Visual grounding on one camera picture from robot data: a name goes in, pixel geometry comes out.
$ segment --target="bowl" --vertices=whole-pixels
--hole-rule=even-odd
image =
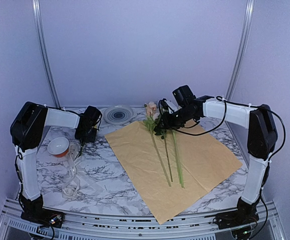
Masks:
[[[61,158],[69,151],[69,141],[65,137],[58,137],[48,144],[48,152],[57,158]]]

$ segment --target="marble pattern surface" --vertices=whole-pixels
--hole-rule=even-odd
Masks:
[[[83,109],[73,110],[78,113],[83,112]],[[133,108],[133,110],[137,115],[132,121],[140,121],[145,118],[144,108]],[[200,125],[208,130],[216,126],[218,122],[216,119],[202,118]],[[96,142],[84,147],[84,160],[79,165],[86,171],[91,181],[96,182],[101,189],[94,190],[92,186],[80,179],[81,188],[73,198],[62,197],[61,186],[69,177],[67,158],[56,158],[50,155],[47,151],[47,146],[52,139],[57,137],[66,137],[70,142],[78,142],[74,138],[75,130],[61,127],[50,128],[37,153],[37,175],[44,198],[44,206],[93,214],[151,215],[150,210],[142,201],[104,137],[105,134],[120,129],[127,124],[111,125],[102,120]],[[181,214],[235,207],[244,189],[247,166],[228,127],[223,123],[220,128],[211,132],[211,135],[225,144],[243,165],[228,179]]]

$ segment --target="white backdrop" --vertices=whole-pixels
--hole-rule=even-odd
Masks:
[[[241,0],[41,0],[63,106],[142,105],[225,94],[241,36]]]

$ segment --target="green stem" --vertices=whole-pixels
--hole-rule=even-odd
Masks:
[[[168,178],[168,175],[167,175],[166,168],[164,166],[163,160],[161,159],[161,156],[160,156],[159,151],[158,151],[158,147],[156,145],[156,141],[155,141],[155,138],[154,138],[154,131],[153,130],[150,131],[150,135],[151,135],[151,139],[153,140],[154,147],[156,149],[156,152],[157,152],[158,158],[160,160],[160,164],[161,164],[161,166],[163,168],[163,171],[164,171],[165,177],[167,179],[168,185],[171,187],[171,184],[170,184],[170,181],[169,181],[169,178]]]
[[[182,173],[182,168],[181,168],[181,163],[180,163],[179,153],[178,153],[178,148],[177,148],[177,143],[176,143],[176,134],[174,130],[172,130],[171,132],[173,133],[173,139],[174,139],[174,145],[175,145],[176,165],[177,165],[179,183],[181,187],[183,188],[184,180],[183,180],[183,173]]]
[[[169,161],[168,150],[167,150],[166,136],[167,135],[165,134],[165,136],[164,136],[165,149],[166,149],[166,155],[167,155],[167,160],[168,160],[168,168],[169,168],[169,173],[170,173],[170,179],[173,182],[173,175],[171,174],[171,167],[170,167],[170,161]]]

